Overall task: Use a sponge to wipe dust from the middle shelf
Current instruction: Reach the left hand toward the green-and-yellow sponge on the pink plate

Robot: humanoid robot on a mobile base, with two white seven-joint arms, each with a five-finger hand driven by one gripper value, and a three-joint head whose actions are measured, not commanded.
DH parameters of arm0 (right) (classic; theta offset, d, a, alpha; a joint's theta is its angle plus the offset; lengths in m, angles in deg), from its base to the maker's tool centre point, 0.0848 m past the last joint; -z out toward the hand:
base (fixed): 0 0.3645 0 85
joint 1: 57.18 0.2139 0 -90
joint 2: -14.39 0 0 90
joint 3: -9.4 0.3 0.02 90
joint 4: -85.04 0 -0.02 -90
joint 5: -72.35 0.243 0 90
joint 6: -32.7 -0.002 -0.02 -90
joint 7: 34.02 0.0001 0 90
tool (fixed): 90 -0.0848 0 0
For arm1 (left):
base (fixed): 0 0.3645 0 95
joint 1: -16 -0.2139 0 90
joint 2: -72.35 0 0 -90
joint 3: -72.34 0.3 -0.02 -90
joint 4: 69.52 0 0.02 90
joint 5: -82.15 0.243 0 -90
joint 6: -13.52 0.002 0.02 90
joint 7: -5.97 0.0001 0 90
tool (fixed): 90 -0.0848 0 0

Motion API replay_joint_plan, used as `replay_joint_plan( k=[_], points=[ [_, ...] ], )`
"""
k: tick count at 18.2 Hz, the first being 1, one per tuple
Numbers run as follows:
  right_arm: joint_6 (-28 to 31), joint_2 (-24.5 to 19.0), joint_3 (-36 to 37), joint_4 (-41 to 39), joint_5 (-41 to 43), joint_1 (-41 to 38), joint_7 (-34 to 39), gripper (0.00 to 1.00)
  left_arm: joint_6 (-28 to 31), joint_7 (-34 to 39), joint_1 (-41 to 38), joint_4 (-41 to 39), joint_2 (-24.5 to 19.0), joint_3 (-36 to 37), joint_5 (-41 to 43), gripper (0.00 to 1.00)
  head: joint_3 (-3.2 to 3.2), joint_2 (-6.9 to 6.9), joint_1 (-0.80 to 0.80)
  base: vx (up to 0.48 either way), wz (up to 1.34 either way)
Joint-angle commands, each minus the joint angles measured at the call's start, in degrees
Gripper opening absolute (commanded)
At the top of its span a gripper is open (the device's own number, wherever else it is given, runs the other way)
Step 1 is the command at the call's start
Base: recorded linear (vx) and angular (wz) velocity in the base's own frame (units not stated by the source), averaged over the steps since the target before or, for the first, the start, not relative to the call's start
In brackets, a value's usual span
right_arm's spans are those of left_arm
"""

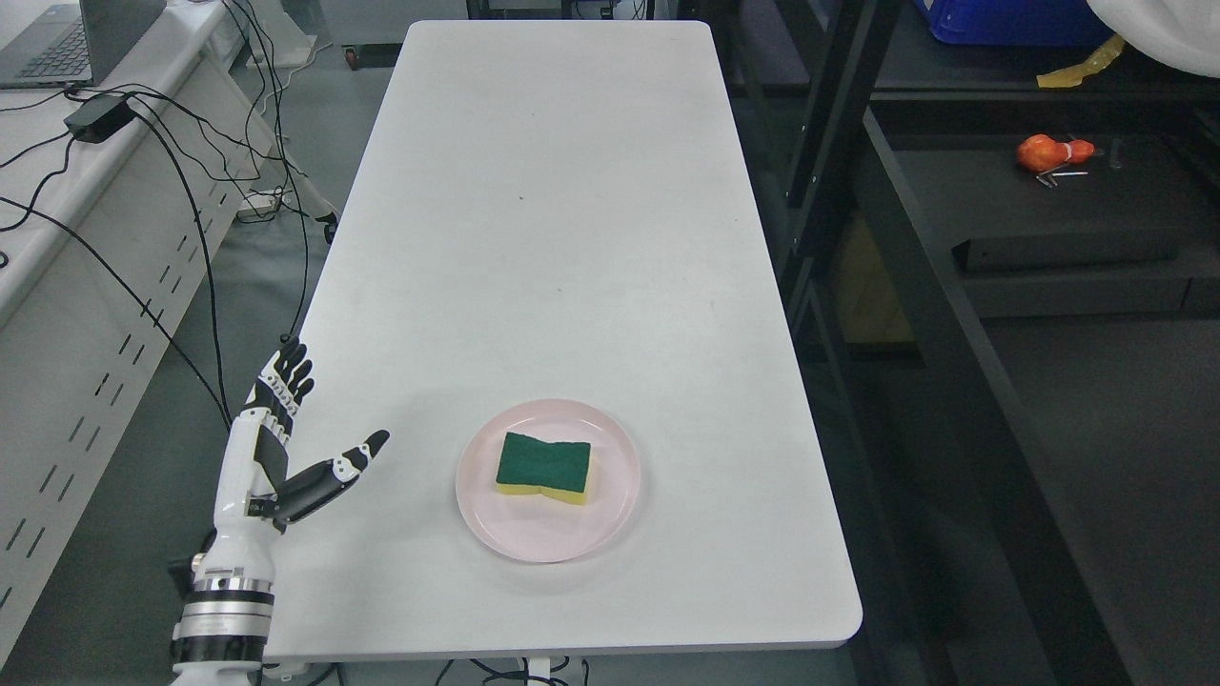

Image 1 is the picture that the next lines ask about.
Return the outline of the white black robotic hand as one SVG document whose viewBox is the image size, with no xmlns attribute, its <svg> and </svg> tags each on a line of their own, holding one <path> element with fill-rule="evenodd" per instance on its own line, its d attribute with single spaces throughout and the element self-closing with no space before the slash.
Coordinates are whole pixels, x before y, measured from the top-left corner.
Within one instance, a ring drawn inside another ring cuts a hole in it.
<svg viewBox="0 0 1220 686">
<path fill-rule="evenodd" d="M 274 581 L 272 543 L 296 521 L 353 488 L 390 439 L 387 430 L 339 455 L 288 474 L 296 413 L 314 391 L 307 347 L 288 338 L 262 366 L 231 426 L 214 500 L 214 543 L 196 561 L 196 585 Z"/>
</svg>

